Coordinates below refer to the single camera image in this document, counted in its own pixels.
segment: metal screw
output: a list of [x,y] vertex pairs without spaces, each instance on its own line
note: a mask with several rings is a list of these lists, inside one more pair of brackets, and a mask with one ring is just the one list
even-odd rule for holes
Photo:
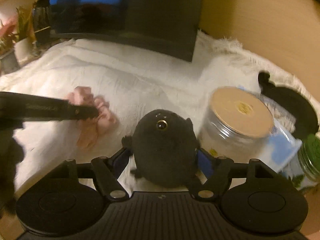
[[210,190],[201,190],[198,192],[198,196],[200,198],[211,198],[213,197],[213,195],[214,195],[213,192]]
[[125,197],[125,192],[123,190],[114,190],[110,193],[112,198],[122,198]]

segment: black plush toy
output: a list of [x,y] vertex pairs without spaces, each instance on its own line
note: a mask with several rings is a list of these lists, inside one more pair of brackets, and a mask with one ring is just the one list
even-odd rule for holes
[[154,110],[138,123],[133,136],[122,145],[134,155],[136,178],[163,186],[177,187],[195,177],[198,142],[190,118],[167,110]]

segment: label sticker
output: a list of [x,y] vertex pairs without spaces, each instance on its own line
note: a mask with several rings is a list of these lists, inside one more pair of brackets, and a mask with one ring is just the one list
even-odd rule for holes
[[245,102],[237,102],[236,108],[241,114],[252,115],[253,109]]
[[213,148],[210,149],[209,153],[214,157],[218,156],[217,151],[215,149],[213,149]]

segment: ribbed black plastic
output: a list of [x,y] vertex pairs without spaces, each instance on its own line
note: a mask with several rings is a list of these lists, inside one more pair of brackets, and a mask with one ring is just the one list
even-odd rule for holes
[[[20,240],[51,239],[25,233]],[[55,240],[302,240],[298,232],[255,236],[225,221],[214,204],[194,200],[188,192],[135,192],[130,200],[111,204],[92,227]]]

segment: beige jar lid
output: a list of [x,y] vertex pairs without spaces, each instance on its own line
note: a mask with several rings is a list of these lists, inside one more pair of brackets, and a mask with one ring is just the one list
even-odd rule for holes
[[210,108],[225,125],[246,136],[266,137],[274,126],[272,114],[265,104],[239,88],[215,90]]

